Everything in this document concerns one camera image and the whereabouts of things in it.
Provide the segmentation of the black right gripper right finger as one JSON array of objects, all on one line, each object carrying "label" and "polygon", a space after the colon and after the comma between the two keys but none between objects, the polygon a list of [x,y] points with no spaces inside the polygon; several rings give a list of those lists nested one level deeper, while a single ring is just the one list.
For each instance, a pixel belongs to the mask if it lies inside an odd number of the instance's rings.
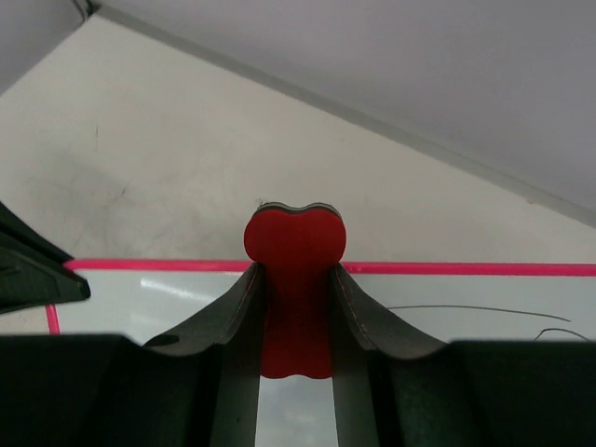
[{"label": "black right gripper right finger", "polygon": [[329,338],[337,438],[341,446],[402,446],[397,360],[444,347],[367,294],[343,268],[329,274]]}]

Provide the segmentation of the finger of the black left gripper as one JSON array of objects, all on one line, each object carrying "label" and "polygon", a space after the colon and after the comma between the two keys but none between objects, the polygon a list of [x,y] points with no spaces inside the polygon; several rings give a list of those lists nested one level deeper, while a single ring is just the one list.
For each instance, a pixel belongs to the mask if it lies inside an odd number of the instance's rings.
[{"label": "finger of the black left gripper", "polygon": [[73,259],[1,207],[1,311],[87,300],[88,282],[66,268]]}]

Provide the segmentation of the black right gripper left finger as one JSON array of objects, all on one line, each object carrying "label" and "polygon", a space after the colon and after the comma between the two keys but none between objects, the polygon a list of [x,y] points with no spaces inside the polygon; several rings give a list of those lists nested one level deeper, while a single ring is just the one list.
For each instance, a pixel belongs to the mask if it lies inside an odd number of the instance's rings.
[{"label": "black right gripper left finger", "polygon": [[198,362],[188,446],[255,444],[266,287],[257,263],[211,304],[144,346]]}]

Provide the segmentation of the pink framed whiteboard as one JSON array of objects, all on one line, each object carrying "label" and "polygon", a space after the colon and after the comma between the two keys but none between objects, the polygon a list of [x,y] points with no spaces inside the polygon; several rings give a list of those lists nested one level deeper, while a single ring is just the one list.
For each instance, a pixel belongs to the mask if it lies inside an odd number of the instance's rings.
[{"label": "pink framed whiteboard", "polygon": [[[91,295],[51,305],[51,333],[121,333],[145,343],[223,295],[245,261],[85,259],[70,262]],[[591,264],[348,262],[372,298],[442,341],[591,340],[595,268]],[[260,446],[337,444],[330,380],[302,376],[260,384]]]}]

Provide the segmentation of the red whiteboard eraser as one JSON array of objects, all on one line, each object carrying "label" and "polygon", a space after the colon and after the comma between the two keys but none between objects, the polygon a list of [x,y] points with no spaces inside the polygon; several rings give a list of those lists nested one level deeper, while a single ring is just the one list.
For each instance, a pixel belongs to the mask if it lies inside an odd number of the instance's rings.
[{"label": "red whiteboard eraser", "polygon": [[341,261],[345,245],[343,219],[331,205],[266,202],[252,214],[244,247],[264,268],[262,377],[332,375],[328,276]]}]

